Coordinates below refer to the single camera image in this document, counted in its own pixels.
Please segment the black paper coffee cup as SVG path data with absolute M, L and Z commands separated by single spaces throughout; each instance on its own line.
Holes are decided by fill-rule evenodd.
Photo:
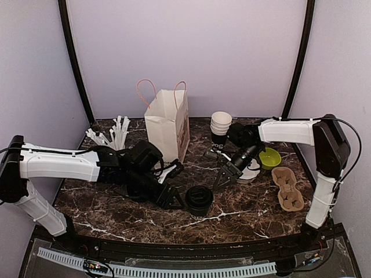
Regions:
M 213 192 L 205 186 L 193 186 L 186 192 L 185 202 L 191 215 L 205 217 L 213 203 Z

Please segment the stack of black cup lids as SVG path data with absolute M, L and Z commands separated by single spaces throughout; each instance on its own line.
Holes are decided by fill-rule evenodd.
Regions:
M 126 190 L 130 199 L 138 203 L 148 201 L 151 195 L 151 192 L 142 186 L 127 185 Z

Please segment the stack of paper coffee cups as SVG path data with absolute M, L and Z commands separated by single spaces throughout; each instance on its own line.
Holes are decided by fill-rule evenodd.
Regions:
M 212 114 L 210 129 L 212 146 L 216 149 L 223 149 L 227 141 L 227 132 L 232 123 L 232 116 L 223 111 Z

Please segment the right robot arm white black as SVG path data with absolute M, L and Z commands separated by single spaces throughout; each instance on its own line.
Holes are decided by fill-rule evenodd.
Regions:
M 332 114 L 314 119 L 269 118 L 260 123 L 234 123 L 227 138 L 239 149 L 221 166 L 214 189 L 233 184 L 242 176 L 268 142 L 288 142 L 314 147 L 317 185 L 305 222 L 319 229 L 335 205 L 340 185 L 347 176 L 344 169 L 351 153 L 350 143 L 341 128 L 343 120 Z

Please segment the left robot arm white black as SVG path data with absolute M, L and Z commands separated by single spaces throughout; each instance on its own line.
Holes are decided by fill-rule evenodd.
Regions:
M 184 208 L 178 190 L 165 182 L 183 170 L 182 164 L 175 159 L 164 166 L 160 150 L 147 141 L 118 151 L 101 145 L 73 151 L 26 144 L 23 136 L 14 136 L 1 152 L 1 201 L 19 206 L 52 236 L 59 237 L 59 243 L 70 253 L 82 247 L 81 238 L 74 234 L 70 218 L 38 193 L 31 178 L 123 185 L 135 202 L 149 201 L 165 210 Z

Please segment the white scalloped dish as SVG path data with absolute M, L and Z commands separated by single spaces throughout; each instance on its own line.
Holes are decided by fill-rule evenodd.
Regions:
M 260 173 L 260 165 L 256 159 L 253 159 L 251 164 L 243 170 L 243 175 L 237 180 L 239 184 L 248 184 L 252 182 Z

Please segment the green bowl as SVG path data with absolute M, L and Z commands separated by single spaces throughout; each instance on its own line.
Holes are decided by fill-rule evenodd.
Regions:
M 278 151 L 272 148 L 265 148 L 264 151 L 259 153 L 262 168 L 264 170 L 272 170 L 281 164 L 282 158 Z

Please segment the brown cardboard cup carrier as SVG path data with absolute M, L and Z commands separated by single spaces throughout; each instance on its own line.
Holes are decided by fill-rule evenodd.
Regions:
M 300 211 L 304 208 L 301 192 L 296 189 L 296 176 L 287 167 L 275 167 L 271 171 L 275 185 L 279 187 L 278 200 L 283 210 L 288 212 Z

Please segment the white paper gift bag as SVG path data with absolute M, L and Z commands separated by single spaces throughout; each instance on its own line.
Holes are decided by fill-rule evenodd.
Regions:
M 187 89 L 178 87 L 173 90 L 154 91 L 155 98 L 148 103 L 144 114 L 147 137 L 163 154 L 163 160 L 170 163 L 175 159 L 184 161 L 190 143 L 190 123 Z

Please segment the bundle of wrapped white straws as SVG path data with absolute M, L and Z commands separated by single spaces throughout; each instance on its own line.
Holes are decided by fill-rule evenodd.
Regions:
M 128 135 L 128 127 L 130 124 L 130 119 L 127 116 L 120 116 L 116 119 L 113 119 L 115 125 L 110 129 L 110 139 L 108 139 L 103 133 L 97 134 L 91 128 L 89 128 L 85 133 L 86 135 L 93 140 L 97 145 L 105 146 L 112 148 L 116 151 L 125 149 L 125 141 Z

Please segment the right black frame post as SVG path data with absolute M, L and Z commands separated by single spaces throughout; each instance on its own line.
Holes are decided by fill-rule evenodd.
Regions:
M 290 111 L 292 109 L 292 105 L 294 102 L 294 98 L 297 92 L 297 87 L 299 85 L 299 80 L 301 77 L 301 72 L 303 69 L 307 47 L 308 47 L 308 41 L 309 41 L 310 33 L 311 33 L 314 9 L 315 9 L 315 0 L 308 0 L 307 5 L 306 5 L 306 10 L 305 10 L 304 24 L 303 24 L 303 30 L 302 30 L 301 40 L 300 40 L 299 51 L 297 54 L 296 64 L 294 67 L 292 80 L 289 86 L 288 95 L 287 95 L 285 105 L 284 105 L 284 108 L 281 114 L 281 117 L 283 118 L 287 118 L 290 114 Z

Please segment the black frame post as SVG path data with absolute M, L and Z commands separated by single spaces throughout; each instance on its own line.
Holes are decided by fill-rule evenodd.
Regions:
M 311 33 L 314 9 L 315 9 L 315 0 L 308 0 L 307 5 L 306 5 L 306 10 L 305 10 L 304 24 L 303 24 L 303 30 L 302 30 L 301 40 L 300 40 L 299 51 L 297 54 L 296 64 L 294 67 L 292 80 L 289 86 L 288 95 L 287 95 L 285 105 L 284 105 L 284 108 L 281 114 L 281 117 L 283 118 L 287 118 L 290 114 L 290 111 L 292 109 L 292 105 L 294 102 L 294 98 L 297 92 L 297 87 L 299 85 L 299 80 L 301 77 L 301 72 L 303 69 L 307 47 L 308 47 L 308 41 L 309 41 L 310 33 Z
M 79 97 L 81 99 L 81 103 L 83 105 L 83 109 L 85 111 L 86 118 L 89 124 L 93 124 L 95 122 L 95 118 L 93 115 L 92 107 L 88 100 L 88 94 L 85 89 L 85 84 L 83 82 L 83 77 L 81 74 L 81 69 L 78 62 L 77 52 L 74 45 L 74 39 L 72 37 L 72 29 L 70 18 L 68 14 L 68 7 L 66 0 L 58 0 L 59 6 L 59 13 L 60 13 L 60 21 L 63 29 L 64 40 L 67 47 L 67 53 L 70 60 L 70 65 L 72 69 L 72 73 L 75 79 L 75 83 L 78 89 Z

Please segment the left black frame post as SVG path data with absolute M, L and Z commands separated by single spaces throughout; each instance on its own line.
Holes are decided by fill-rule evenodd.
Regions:
M 72 73 L 75 79 L 75 83 L 78 89 L 79 97 L 81 99 L 81 103 L 83 105 L 83 109 L 85 111 L 86 118 L 89 124 L 93 124 L 95 122 L 95 118 L 93 115 L 92 107 L 88 100 L 88 94 L 85 89 L 85 84 L 83 82 L 83 77 L 81 74 L 81 69 L 78 62 L 77 52 L 74 45 L 74 39 L 72 37 L 72 29 L 70 18 L 68 14 L 68 7 L 66 0 L 58 0 L 59 6 L 59 13 L 60 13 L 60 21 L 63 29 L 64 40 L 67 47 L 67 53 L 70 60 L 70 65 L 72 69 Z

